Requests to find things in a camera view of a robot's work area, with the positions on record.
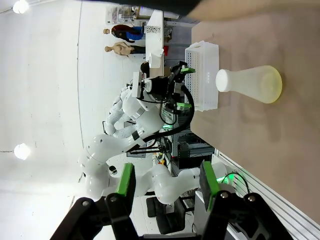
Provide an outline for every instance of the black sleeve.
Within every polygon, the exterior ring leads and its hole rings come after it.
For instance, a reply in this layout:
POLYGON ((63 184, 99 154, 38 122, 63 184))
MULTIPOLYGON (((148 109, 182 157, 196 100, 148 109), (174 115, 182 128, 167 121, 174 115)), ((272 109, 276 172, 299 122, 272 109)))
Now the black sleeve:
POLYGON ((202 0, 87 0, 94 2, 112 2, 123 5, 144 6, 187 16, 202 0))

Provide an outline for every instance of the white cap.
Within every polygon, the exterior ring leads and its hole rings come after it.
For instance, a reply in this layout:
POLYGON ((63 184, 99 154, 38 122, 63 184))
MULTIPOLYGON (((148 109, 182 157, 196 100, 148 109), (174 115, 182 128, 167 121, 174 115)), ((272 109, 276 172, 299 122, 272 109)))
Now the white cap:
POLYGON ((229 70, 221 69, 215 77, 215 85, 219 92, 229 92, 231 82, 229 80, 229 70))

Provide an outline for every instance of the white desk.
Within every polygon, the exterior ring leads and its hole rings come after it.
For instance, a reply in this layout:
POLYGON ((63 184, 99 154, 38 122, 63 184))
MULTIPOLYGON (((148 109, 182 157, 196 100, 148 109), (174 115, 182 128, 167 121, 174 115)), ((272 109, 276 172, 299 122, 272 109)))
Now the white desk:
MULTIPOLYGON (((158 49, 164 48, 164 12, 154 10, 147 26, 160 27, 159 33, 146 33, 145 34, 145 57, 148 60, 150 53, 158 49)), ((162 55, 161 64, 159 68, 150 68, 150 77, 157 77, 164 75, 165 58, 162 55)))

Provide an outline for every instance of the plastic storage bin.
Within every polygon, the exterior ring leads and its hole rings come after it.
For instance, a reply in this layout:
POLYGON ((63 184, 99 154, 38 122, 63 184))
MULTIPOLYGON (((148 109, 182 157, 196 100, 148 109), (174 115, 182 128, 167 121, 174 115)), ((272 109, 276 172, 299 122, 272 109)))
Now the plastic storage bin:
POLYGON ((217 109, 219 46, 205 41, 196 42, 185 50, 185 62, 196 71, 185 76, 185 86, 192 94, 195 110, 217 109))

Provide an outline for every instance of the table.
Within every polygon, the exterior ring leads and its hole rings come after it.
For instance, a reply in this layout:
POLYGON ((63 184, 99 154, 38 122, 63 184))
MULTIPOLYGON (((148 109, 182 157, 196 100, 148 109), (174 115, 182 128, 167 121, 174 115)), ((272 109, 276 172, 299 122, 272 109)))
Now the table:
POLYGON ((219 45, 221 69, 277 68, 272 104, 220 92, 218 109, 197 111, 191 130, 320 224, 320 9, 283 9, 201 22, 192 42, 219 45))
MULTIPOLYGON (((150 53, 158 49, 164 48, 164 12, 160 10, 154 10, 147 26, 160 27, 159 33, 146 33, 145 34, 145 57, 148 60, 150 53)), ((157 76, 164 75, 164 60, 165 57, 161 57, 161 65, 159 68, 150 68, 150 77, 154 78, 157 76)))

